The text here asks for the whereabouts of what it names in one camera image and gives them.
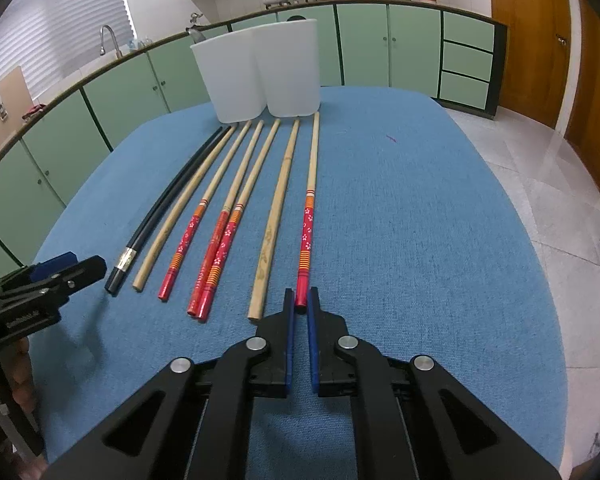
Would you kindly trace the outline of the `person's left hand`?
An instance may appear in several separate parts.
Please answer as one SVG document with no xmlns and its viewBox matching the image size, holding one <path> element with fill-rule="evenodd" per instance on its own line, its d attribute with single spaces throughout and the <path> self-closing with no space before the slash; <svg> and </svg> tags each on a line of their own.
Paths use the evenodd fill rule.
<svg viewBox="0 0 600 480">
<path fill-rule="evenodd" d="M 27 337 L 12 344 L 7 351 L 4 371 L 12 387 L 12 397 L 28 414 L 32 414 L 38 401 L 36 400 L 32 363 L 30 359 L 30 342 Z"/>
</svg>

